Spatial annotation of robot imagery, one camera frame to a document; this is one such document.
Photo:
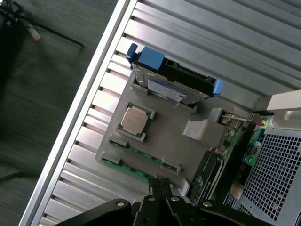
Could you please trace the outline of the graphics card with black fan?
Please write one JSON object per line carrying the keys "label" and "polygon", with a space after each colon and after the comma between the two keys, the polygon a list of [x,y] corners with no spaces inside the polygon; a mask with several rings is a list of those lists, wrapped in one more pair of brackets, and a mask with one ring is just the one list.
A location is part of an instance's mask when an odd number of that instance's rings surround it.
{"label": "graphics card with black fan", "polygon": [[240,143],[245,127],[263,126],[266,120],[266,117],[258,113],[246,119],[218,108],[213,109],[207,119],[187,123],[183,134],[202,142],[207,147],[188,191],[188,198],[193,205],[214,196],[219,180],[235,146]]}

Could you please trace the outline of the grey parts rack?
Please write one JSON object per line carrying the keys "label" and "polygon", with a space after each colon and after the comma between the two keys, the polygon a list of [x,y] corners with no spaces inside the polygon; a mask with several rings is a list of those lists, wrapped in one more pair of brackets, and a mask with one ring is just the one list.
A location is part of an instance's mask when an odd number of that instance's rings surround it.
{"label": "grey parts rack", "polygon": [[[146,111],[148,120],[143,132],[130,134],[122,129],[121,121],[127,108],[138,107]],[[206,103],[198,103],[193,109],[150,93],[135,84],[132,72],[118,101],[104,137],[96,153],[102,159],[121,163],[152,175],[153,178],[170,179],[174,190],[186,196],[207,147],[200,141],[184,135],[189,121],[201,121],[210,116]],[[177,172],[140,157],[126,147],[132,147],[158,159],[163,159],[178,169]]]}

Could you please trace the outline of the silver CPU chip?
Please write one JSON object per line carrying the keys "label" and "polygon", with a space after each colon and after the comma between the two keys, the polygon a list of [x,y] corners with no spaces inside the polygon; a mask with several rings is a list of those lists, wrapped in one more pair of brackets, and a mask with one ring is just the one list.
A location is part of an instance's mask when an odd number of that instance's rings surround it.
{"label": "silver CPU chip", "polygon": [[121,126],[124,131],[136,136],[143,132],[147,120],[148,115],[146,111],[133,106],[127,108],[121,121]]}

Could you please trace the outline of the grey PC case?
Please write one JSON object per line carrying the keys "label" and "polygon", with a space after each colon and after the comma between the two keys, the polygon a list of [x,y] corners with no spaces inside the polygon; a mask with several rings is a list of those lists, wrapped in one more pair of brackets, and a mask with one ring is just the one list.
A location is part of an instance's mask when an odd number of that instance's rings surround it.
{"label": "grey PC case", "polygon": [[301,226],[301,89],[260,98],[267,116],[239,155],[224,205],[273,226]]}

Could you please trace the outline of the hard disk with blue caddy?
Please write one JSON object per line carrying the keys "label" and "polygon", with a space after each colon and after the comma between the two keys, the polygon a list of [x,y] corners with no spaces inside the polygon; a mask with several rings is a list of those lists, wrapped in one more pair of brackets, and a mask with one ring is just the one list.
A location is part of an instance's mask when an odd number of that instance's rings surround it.
{"label": "hard disk with blue caddy", "polygon": [[131,44],[126,59],[135,75],[135,84],[150,93],[190,107],[220,95],[222,80],[188,69],[149,47],[136,52],[137,47]]}

